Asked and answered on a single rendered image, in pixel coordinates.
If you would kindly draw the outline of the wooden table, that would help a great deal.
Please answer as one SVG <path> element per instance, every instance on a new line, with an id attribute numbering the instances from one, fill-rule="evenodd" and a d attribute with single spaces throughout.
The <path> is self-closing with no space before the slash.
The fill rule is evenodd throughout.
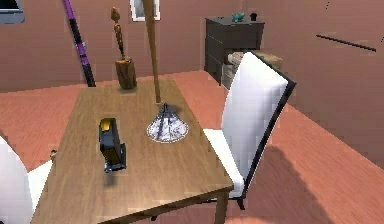
<path id="1" fill-rule="evenodd" d="M 217 199 L 215 224 L 224 224 L 233 183 L 171 79 L 162 99 L 189 126 L 182 140 L 161 144 L 146 129 L 158 113 L 152 82 L 123 92 L 116 85 L 84 88 L 61 140 L 31 224 L 131 224 Z M 105 173 L 99 123 L 117 121 L 127 147 L 126 168 Z"/>

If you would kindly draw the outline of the wooden baseball bat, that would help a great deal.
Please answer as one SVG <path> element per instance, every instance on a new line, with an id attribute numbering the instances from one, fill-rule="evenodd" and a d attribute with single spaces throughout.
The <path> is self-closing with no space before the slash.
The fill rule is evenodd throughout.
<path id="1" fill-rule="evenodd" d="M 155 103 L 157 105 L 160 105 L 161 94 L 160 94 L 160 86 L 159 86 L 159 79 L 158 79 L 157 57 L 156 57 L 154 1 L 153 0 L 142 0 L 142 1 L 143 1 L 143 9 L 145 14 L 146 30 L 147 30 L 150 53 L 151 53 L 151 63 L 152 63 L 153 81 L 154 81 L 154 89 L 155 89 Z"/>

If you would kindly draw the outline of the brown wooden statue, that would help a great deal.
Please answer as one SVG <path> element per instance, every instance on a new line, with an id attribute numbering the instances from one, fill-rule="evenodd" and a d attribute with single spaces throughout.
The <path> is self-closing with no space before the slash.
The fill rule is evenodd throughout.
<path id="1" fill-rule="evenodd" d="M 115 61 L 118 81 L 123 90 L 132 90 L 137 87 L 134 62 L 125 55 L 122 29 L 119 24 L 120 13 L 116 7 L 111 8 L 111 19 L 114 22 L 114 32 L 120 51 L 120 58 Z"/>

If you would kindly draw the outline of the dark grey chest of drawers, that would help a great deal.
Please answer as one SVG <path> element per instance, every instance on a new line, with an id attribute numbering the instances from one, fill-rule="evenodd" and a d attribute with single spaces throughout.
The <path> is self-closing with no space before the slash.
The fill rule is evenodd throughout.
<path id="1" fill-rule="evenodd" d="M 222 66 L 236 50 L 259 50 L 265 23 L 244 18 L 233 22 L 231 17 L 206 18 L 204 70 L 221 84 Z"/>

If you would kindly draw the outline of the white framed window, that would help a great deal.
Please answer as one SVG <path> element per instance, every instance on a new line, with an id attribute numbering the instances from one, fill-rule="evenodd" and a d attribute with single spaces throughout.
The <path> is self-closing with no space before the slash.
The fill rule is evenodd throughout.
<path id="1" fill-rule="evenodd" d="M 159 0 L 153 0 L 154 5 L 154 19 L 156 21 L 160 20 L 160 7 Z M 130 8 L 132 14 L 132 20 L 134 22 L 141 22 L 145 20 L 143 0 L 130 0 Z"/>

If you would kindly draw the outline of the purple and black pole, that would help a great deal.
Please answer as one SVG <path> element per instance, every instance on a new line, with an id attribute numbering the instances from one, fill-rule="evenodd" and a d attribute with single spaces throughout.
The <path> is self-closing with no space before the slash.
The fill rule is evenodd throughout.
<path id="1" fill-rule="evenodd" d="M 92 73 L 91 65 L 89 63 L 87 54 L 86 54 L 86 48 L 84 45 L 84 42 L 82 41 L 81 34 L 77 25 L 77 21 L 72 9 L 72 6 L 70 4 L 70 0 L 63 0 L 65 12 L 69 21 L 69 26 L 71 28 L 74 43 L 79 55 L 79 59 L 81 62 L 82 70 L 85 76 L 85 80 L 88 87 L 95 87 L 96 83 L 94 80 L 94 76 Z"/>

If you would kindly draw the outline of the grey television set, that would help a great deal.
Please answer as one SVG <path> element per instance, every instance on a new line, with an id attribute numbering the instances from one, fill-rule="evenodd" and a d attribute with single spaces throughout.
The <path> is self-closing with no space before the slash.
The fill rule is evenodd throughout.
<path id="1" fill-rule="evenodd" d="M 18 24 L 24 21 L 20 0 L 0 0 L 0 24 Z"/>

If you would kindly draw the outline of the white chair with black frame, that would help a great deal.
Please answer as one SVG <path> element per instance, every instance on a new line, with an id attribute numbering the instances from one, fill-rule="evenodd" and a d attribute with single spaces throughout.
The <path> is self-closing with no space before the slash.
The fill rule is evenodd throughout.
<path id="1" fill-rule="evenodd" d="M 226 97 L 221 128 L 206 129 L 244 209 L 248 189 L 267 142 L 296 82 L 253 51 L 243 54 Z"/>
<path id="2" fill-rule="evenodd" d="M 0 223 L 30 224 L 53 162 L 28 172 L 17 153 L 0 136 Z"/>

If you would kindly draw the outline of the thin black wall bar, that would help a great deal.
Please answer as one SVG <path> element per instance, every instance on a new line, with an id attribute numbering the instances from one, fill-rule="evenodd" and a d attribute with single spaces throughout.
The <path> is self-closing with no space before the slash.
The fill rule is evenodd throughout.
<path id="1" fill-rule="evenodd" d="M 376 48 L 369 47 L 369 46 L 366 46 L 366 45 L 362 45 L 362 44 L 358 44 L 358 43 L 354 43 L 354 42 L 350 42 L 350 41 L 346 41 L 346 40 L 342 40 L 342 39 L 338 39 L 338 38 L 334 38 L 334 37 L 324 36 L 324 35 L 320 35 L 320 34 L 316 34 L 315 36 L 317 38 L 321 38 L 321 39 L 337 42 L 337 43 L 340 43 L 340 44 L 344 44 L 344 45 L 348 45 L 348 46 L 353 46 L 353 47 L 365 49 L 365 50 L 372 51 L 372 52 L 377 52 Z"/>

